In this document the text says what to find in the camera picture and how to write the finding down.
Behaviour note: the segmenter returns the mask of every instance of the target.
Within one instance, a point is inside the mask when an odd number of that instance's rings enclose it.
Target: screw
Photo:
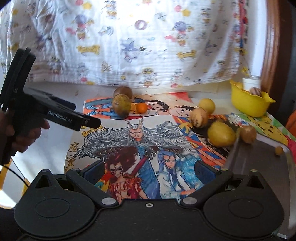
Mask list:
[[[185,197],[183,199],[183,203],[185,203],[187,205],[193,205],[193,204],[196,204],[197,203],[197,200],[194,197]]]
[[[146,203],[145,206],[146,206],[146,207],[153,207],[154,205],[153,205],[153,203]]]
[[[116,203],[116,200],[112,197],[105,197],[102,199],[101,203],[104,205],[113,205]]]

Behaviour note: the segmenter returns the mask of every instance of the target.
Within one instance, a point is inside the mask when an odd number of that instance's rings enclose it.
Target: potato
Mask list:
[[[239,132],[239,136],[244,143],[252,144],[256,140],[257,131],[253,126],[244,126]]]
[[[201,108],[195,108],[190,114],[190,123],[196,128],[203,128],[207,125],[209,115]]]

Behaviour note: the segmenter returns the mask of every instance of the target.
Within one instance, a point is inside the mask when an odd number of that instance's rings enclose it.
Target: drawing of character face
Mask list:
[[[173,156],[163,156],[163,160],[169,169],[173,169],[176,165],[176,159]]]
[[[163,107],[156,102],[146,101],[145,103],[147,104],[149,110],[163,110]]]
[[[170,115],[178,116],[178,117],[186,117],[186,118],[189,117],[190,113],[191,113],[190,110],[187,110],[187,109],[179,107],[179,106],[176,106],[174,108],[170,108],[168,110],[168,112]]]
[[[129,131],[131,137],[135,139],[141,139],[143,137],[143,130],[138,128],[138,129],[130,129]]]
[[[116,165],[111,164],[110,165],[110,171],[112,173],[112,175],[114,175],[115,177],[120,177],[122,174],[122,165],[121,163],[117,163]]]

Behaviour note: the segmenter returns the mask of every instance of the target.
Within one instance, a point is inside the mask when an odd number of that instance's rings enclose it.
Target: human hand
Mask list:
[[[13,126],[10,124],[12,116],[13,114],[11,112],[0,112],[0,134],[2,138],[7,138],[15,134],[15,130],[13,129]],[[12,148],[19,152],[26,151],[28,147],[32,145],[37,138],[40,137],[41,128],[49,129],[49,123],[47,120],[44,120],[44,123],[41,127],[30,130],[28,136],[17,136],[15,141],[12,143]]]

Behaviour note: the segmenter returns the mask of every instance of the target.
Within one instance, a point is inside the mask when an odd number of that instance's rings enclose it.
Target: yellow bowl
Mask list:
[[[235,108],[246,115],[252,117],[263,116],[269,105],[276,102],[266,92],[261,92],[261,96],[252,95],[243,90],[242,83],[230,80],[231,84],[231,102]]]

